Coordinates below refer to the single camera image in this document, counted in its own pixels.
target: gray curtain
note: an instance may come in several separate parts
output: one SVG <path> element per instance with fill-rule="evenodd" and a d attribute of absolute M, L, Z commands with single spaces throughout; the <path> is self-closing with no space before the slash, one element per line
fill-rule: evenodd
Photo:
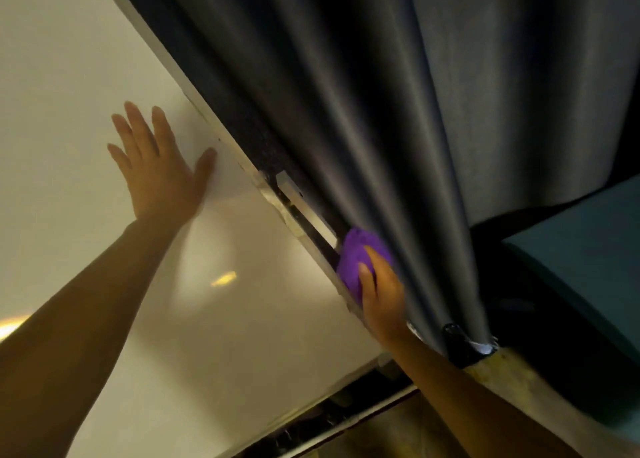
<path fill-rule="evenodd" d="M 492 340 L 469 227 L 603 186 L 640 59 L 639 0 L 176 1 L 440 350 Z"/>

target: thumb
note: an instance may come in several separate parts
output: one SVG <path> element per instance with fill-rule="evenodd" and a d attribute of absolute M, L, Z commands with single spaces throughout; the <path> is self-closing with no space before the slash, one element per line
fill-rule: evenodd
<path fill-rule="evenodd" d="M 358 276 L 362 285 L 362 306 L 369 305 L 378 299 L 376 294 L 376 284 L 373 281 L 373 274 L 366 264 L 358 263 Z"/>
<path fill-rule="evenodd" d="M 207 189 L 209 177 L 211 177 L 213 168 L 216 166 L 217 155 L 218 152 L 215 149 L 207 148 L 196 163 L 196 170 L 194 171 L 193 176 L 201 195 L 204 195 L 204 192 Z"/>

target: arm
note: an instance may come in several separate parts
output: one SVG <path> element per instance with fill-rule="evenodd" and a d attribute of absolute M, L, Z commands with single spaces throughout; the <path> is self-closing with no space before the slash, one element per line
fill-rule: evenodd
<path fill-rule="evenodd" d="M 376 282 L 360 265 L 364 316 L 382 346 L 414 381 L 471 458 L 579 457 L 516 407 L 478 384 L 416 338 L 406 326 L 404 291 L 372 248 Z"/>
<path fill-rule="evenodd" d="M 140 111 L 113 116 L 125 148 L 109 145 L 136 220 L 98 259 L 0 344 L 0 454 L 64 456 L 107 382 L 140 303 L 178 230 L 195 214 L 211 174 L 207 150 L 192 172 L 164 113 L 155 136 Z"/>

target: teal surface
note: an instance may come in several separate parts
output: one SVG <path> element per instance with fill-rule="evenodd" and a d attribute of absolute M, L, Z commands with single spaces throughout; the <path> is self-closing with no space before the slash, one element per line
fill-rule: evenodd
<path fill-rule="evenodd" d="M 505 244 L 640 366 L 640 176 Z M 640 409 L 616 430 L 640 441 Z"/>

